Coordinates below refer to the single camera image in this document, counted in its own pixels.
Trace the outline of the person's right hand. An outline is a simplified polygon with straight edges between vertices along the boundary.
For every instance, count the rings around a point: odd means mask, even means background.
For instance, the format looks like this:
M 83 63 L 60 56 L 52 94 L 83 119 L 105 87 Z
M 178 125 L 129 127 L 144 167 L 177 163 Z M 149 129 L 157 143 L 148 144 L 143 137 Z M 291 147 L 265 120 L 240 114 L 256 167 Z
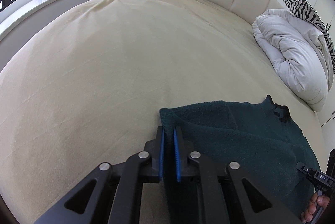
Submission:
M 318 195 L 317 192 L 315 192 L 310 202 L 306 208 L 305 211 L 302 212 L 300 218 L 302 223 L 307 223 L 313 220 L 313 214 L 316 211 L 317 206 L 322 207 L 323 209 L 326 209 L 328 206 L 328 203 L 330 201 L 330 198 L 324 195 Z

